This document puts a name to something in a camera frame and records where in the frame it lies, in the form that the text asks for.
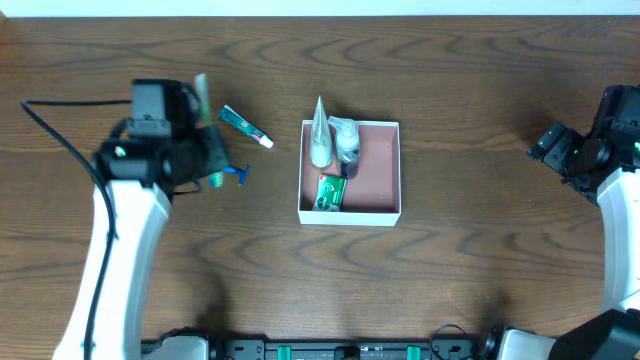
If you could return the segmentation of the white Pantene tube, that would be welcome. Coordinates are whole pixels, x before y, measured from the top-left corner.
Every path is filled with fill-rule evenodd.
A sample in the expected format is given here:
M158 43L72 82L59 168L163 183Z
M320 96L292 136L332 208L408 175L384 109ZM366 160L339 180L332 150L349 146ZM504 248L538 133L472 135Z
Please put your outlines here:
M318 97L310 135L310 161L323 169L333 161L333 142L322 98Z

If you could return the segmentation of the green toothpaste tube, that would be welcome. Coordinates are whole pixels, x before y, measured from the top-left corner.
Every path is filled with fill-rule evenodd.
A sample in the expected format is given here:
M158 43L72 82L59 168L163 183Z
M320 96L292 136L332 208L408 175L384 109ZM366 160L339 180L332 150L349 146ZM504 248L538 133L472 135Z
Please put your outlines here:
M274 146L274 141L268 135L251 124L229 105L223 106L223 108L218 112L218 117L221 121L233 126L241 133L255 140L261 146L268 149L271 149Z

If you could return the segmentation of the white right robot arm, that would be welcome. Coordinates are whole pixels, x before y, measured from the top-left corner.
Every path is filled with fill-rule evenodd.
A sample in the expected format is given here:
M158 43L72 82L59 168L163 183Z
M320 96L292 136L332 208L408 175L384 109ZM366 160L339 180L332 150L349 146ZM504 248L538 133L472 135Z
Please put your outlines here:
M636 359L639 356L639 88L603 90L585 133L553 123L531 159L594 205L603 228L597 313L559 336L506 326L483 342L482 359Z

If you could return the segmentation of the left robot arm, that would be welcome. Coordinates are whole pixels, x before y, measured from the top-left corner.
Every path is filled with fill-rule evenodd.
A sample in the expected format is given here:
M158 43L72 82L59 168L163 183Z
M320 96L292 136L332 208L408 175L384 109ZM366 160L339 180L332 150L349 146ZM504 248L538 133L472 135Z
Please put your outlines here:
M208 84L136 79L132 114L117 125L89 165L96 179L93 230L78 296L56 359L205 359L196 336L141 339L155 250L180 186L229 167L212 123Z

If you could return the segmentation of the clear sanitizer pump bottle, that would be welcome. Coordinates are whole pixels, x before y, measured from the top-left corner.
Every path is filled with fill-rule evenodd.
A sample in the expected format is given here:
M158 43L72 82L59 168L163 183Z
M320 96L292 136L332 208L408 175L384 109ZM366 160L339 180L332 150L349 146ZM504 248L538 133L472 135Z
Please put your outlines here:
M347 118L330 116L328 123L335 130L336 160L342 177L357 176L360 163L360 136L358 124Z

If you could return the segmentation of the green white toothbrush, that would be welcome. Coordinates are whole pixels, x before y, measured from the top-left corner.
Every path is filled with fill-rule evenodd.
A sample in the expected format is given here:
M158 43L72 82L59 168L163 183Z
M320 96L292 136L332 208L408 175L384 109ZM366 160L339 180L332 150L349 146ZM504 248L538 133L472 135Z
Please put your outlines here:
M213 116L208 93L207 76L205 73L198 74L194 77L194 89L200 102L200 121L205 126L212 125ZM218 171L211 174L209 176L209 185L213 188L222 187L224 185L224 173Z

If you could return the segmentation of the green Dettol soap box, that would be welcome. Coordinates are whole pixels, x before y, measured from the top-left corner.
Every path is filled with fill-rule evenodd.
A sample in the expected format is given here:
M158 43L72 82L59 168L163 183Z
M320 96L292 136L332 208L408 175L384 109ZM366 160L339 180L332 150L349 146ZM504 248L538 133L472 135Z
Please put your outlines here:
M318 179L317 195L313 202L312 210L340 212L346 187L346 178L321 174Z

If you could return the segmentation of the blue disposable razor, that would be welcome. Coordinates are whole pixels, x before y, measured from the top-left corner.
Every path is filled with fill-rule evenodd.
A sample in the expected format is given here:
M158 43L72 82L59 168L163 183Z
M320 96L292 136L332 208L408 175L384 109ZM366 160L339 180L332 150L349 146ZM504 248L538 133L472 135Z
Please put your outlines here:
M248 177L250 167L246 165L244 168L239 168L236 166L228 166L223 169L225 174L232 174L238 177L238 185L243 186Z

